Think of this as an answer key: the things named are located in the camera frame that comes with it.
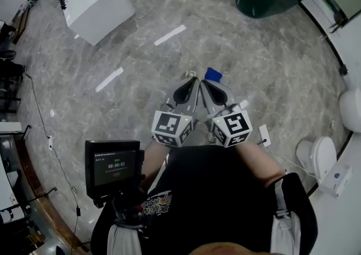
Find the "forearm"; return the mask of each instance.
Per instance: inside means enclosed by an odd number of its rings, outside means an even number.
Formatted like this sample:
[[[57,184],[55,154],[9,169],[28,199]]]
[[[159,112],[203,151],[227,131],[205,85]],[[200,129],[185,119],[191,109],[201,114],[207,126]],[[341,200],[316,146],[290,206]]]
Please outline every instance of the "forearm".
[[[142,174],[144,174],[146,178],[140,185],[143,191],[147,192],[149,190],[169,151],[169,147],[159,144],[155,140],[152,140],[152,142],[144,150]]]
[[[266,187],[285,175],[281,165],[255,143],[238,144],[235,149],[244,164]]]

